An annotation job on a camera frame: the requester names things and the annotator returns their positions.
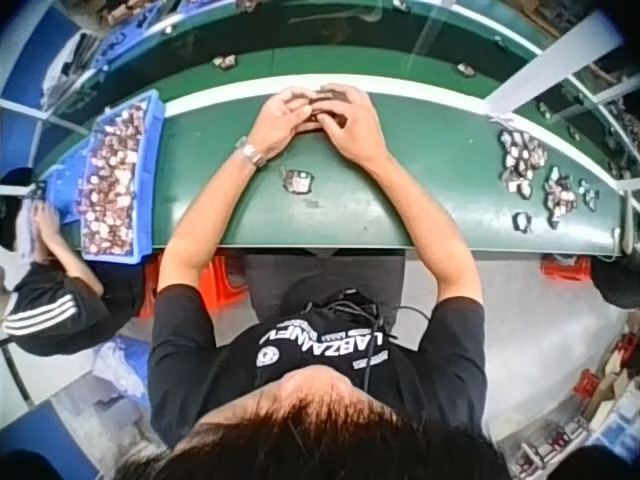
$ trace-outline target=white stripes on sleeve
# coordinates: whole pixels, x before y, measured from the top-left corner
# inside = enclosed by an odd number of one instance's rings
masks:
[[[49,305],[7,315],[3,329],[8,335],[28,335],[56,325],[77,311],[73,296],[67,294]]]

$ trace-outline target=black t-shirt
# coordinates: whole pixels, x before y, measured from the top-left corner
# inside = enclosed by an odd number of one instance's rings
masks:
[[[151,420],[170,447],[209,411],[298,368],[326,365],[363,384],[371,330],[324,310],[254,325],[223,347],[195,288],[163,289],[155,312]],[[440,302],[418,351],[382,333],[373,341],[369,395],[415,423],[433,418],[480,430],[487,391],[482,305],[466,297]]]

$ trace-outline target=black hair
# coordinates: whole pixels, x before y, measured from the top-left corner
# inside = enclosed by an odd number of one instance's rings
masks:
[[[115,480],[507,480],[503,456],[482,434],[386,408],[301,402],[229,425],[196,427],[173,452],[127,460]]]

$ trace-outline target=green workbench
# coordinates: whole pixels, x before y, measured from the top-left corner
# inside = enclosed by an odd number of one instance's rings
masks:
[[[213,105],[165,121],[156,170],[154,245],[166,245],[191,200],[233,151],[264,102],[253,97]],[[597,213],[580,205],[558,230],[546,222],[540,171],[529,201],[510,194],[499,181],[500,126],[439,104],[374,95],[389,149],[447,208],[474,250],[554,251],[610,255],[619,225],[620,196],[559,152],[549,165],[584,178],[601,191]],[[396,121],[395,112],[403,112]],[[315,176],[313,191],[296,196],[282,187],[282,169]],[[512,215],[534,217],[532,234],[514,231]],[[384,195],[345,163],[320,133],[298,136],[281,158],[254,177],[223,239],[229,246],[411,246]]]
[[[261,6],[245,15],[244,20],[239,20],[229,9],[188,19],[176,25],[170,35],[146,39],[135,51],[112,65],[109,72],[87,82],[75,98],[67,98],[56,113],[90,126],[104,106],[150,88],[158,90],[163,101],[171,102],[236,82],[306,73],[393,77],[484,98],[534,55],[510,39],[503,39],[506,49],[499,48],[491,29],[449,14],[442,21],[442,32],[431,45],[429,56],[411,57],[409,46],[433,10],[426,4],[418,5],[412,15],[405,15],[392,11],[387,5],[390,2],[384,2],[382,21],[385,28],[394,28],[403,35],[399,43],[393,43],[389,37],[376,36],[375,25],[358,17],[290,22],[301,13],[327,13],[327,9],[345,5],[375,3],[317,1],[310,10],[308,4],[305,7],[294,1],[285,4],[287,15]],[[247,38],[234,34],[234,28],[238,31],[238,22],[248,22],[245,27],[260,28],[261,35]],[[464,44],[473,48],[460,51],[459,44],[456,46],[453,40],[466,35],[465,32],[472,32],[469,38],[465,37]],[[333,35],[335,43],[340,45],[309,45],[327,43],[327,35]],[[250,44],[257,39],[264,44],[260,48]],[[301,42],[301,46],[294,46],[296,42]],[[225,49],[232,44],[238,50],[222,51],[218,47],[222,44]],[[218,53],[238,53],[238,67],[228,72],[215,69],[208,60]],[[453,68],[458,62],[485,58],[488,54],[493,62],[487,65],[478,65],[477,60],[472,62],[478,67],[478,74],[473,78],[465,79]],[[177,70],[176,73],[167,75],[173,70]],[[561,87],[545,93],[545,102],[555,111],[572,104]],[[264,99],[260,96],[228,101],[165,120],[155,184],[153,243],[156,247],[166,245],[189,203],[231,153],[236,140],[247,133]],[[389,148],[452,214],[472,249],[595,255],[617,252],[612,233],[620,225],[621,197],[573,159],[549,149],[549,166],[557,165],[563,172],[572,174],[575,182],[585,179],[600,190],[599,208],[592,213],[580,203],[578,210],[564,217],[554,231],[547,224],[548,212],[543,205],[547,170],[537,172],[530,201],[508,193],[501,184],[503,151],[497,140],[502,128],[499,124],[446,105],[406,97],[373,95],[373,100],[379,109]],[[533,104],[517,113],[573,143],[597,165],[608,166],[611,152],[602,144],[608,127],[596,113],[585,112],[570,120],[583,133],[578,142],[570,139],[567,123],[549,124]],[[79,140],[80,137],[73,134],[56,144],[43,142],[36,171],[45,172]],[[313,173],[313,192],[306,196],[288,194],[282,187],[282,168]],[[519,211],[534,217],[532,234],[514,231],[512,215]],[[77,245],[78,229],[67,229],[67,234]],[[266,247],[411,245],[384,195],[361,172],[345,164],[319,133],[297,137],[282,158],[255,177],[238,205],[223,243]]]

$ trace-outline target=blue plastic tray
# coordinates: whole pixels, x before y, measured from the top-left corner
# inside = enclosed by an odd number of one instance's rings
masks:
[[[89,252],[84,251],[83,244],[82,256],[87,260],[136,264],[140,263],[142,257],[151,253],[153,246],[152,216],[154,178],[165,112],[165,106],[160,101],[158,91],[149,90],[98,118],[90,137],[88,152],[93,151],[95,143],[102,137],[105,124],[112,123],[114,117],[118,116],[132,104],[145,100],[149,102],[145,119],[145,135],[138,148],[138,163],[133,177],[133,252],[131,255],[91,255]],[[93,165],[91,165],[91,156],[87,155],[84,174],[85,184],[92,173]],[[84,232],[84,217],[80,217],[80,223],[81,232]]]
[[[100,69],[133,47],[162,15],[163,6],[163,2],[154,3],[111,32],[97,49],[91,68]]]
[[[71,148],[56,168],[45,178],[47,202],[54,205],[60,215],[60,223],[66,224],[80,219],[78,193],[84,179],[89,138]]]
[[[182,0],[176,11],[184,15],[191,15],[197,13],[198,10],[204,10],[211,5],[222,2],[229,3],[228,0]]]

